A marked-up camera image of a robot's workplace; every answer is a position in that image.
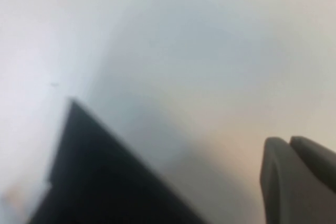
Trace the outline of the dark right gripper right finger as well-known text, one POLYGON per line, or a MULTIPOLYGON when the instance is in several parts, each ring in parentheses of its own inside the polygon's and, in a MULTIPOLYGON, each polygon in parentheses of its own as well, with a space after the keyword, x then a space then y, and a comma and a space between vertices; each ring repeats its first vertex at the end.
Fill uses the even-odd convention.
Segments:
POLYGON ((325 185, 335 185, 335 152, 302 136, 293 136, 290 146, 309 170, 325 185))

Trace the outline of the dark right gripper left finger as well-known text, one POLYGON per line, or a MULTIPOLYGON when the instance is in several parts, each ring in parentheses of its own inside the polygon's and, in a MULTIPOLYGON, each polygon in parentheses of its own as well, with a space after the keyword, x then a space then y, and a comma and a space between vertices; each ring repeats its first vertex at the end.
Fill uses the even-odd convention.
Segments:
POLYGON ((265 140, 260 170, 266 223, 335 223, 335 185, 325 185, 278 137, 265 140))

